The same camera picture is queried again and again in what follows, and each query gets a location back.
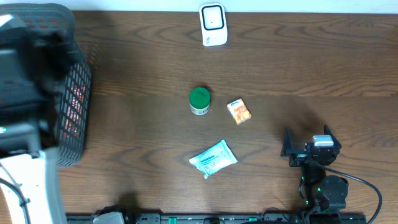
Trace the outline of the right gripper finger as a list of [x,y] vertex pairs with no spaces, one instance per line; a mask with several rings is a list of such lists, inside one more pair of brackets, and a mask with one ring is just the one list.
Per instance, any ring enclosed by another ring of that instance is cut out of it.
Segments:
[[325,135],[329,135],[331,137],[333,141],[333,146],[341,148],[340,142],[337,140],[337,138],[335,138],[335,136],[332,134],[332,132],[330,131],[329,127],[326,124],[324,125],[323,130]]
[[291,141],[291,137],[290,137],[290,131],[288,128],[285,129],[285,136],[284,136],[284,141],[283,141],[283,145],[282,145],[282,150],[283,151],[290,151],[293,149],[292,146],[292,141]]

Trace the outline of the small orange tissue pack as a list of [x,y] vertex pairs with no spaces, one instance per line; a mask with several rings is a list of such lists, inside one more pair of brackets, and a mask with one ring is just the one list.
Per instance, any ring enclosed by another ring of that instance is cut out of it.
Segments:
[[248,108],[241,98],[227,104],[227,109],[231,113],[237,125],[240,125],[241,123],[251,119],[252,117],[251,113],[249,112]]

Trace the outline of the teal wet wipes pack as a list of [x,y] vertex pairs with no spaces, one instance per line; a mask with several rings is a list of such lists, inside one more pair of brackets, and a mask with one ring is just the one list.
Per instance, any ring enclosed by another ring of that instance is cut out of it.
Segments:
[[224,139],[189,159],[189,163],[203,173],[204,179],[237,162],[236,156]]

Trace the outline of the green lid jar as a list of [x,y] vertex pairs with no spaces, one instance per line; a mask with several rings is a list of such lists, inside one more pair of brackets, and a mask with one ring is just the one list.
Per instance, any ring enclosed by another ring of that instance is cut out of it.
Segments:
[[196,87],[190,92],[189,104],[190,109],[195,115],[204,115],[210,109],[211,95],[210,92],[203,87]]

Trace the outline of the red orange snack packet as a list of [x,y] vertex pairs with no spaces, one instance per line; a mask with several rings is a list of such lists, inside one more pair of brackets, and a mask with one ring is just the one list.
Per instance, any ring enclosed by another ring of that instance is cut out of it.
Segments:
[[78,128],[82,124],[81,116],[83,115],[83,103],[85,87],[83,85],[76,85],[74,83],[70,86],[71,92],[69,97],[70,106],[67,106],[65,124],[63,125],[66,129],[64,137],[69,138],[71,135],[79,138],[81,131]]

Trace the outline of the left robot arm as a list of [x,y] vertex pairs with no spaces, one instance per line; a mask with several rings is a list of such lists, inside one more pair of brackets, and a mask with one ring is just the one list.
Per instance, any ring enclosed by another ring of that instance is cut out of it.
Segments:
[[13,223],[66,223],[56,129],[61,89],[79,56],[59,32],[1,15],[1,188]]

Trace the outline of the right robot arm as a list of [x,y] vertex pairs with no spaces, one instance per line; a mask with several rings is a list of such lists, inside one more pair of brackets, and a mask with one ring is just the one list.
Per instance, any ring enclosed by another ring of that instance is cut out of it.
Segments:
[[303,149],[293,147],[289,130],[285,130],[280,155],[289,158],[289,166],[301,168],[299,193],[307,204],[299,215],[302,223],[341,223],[340,210],[346,207],[349,184],[345,178],[326,174],[326,167],[336,160],[340,149],[328,126]]

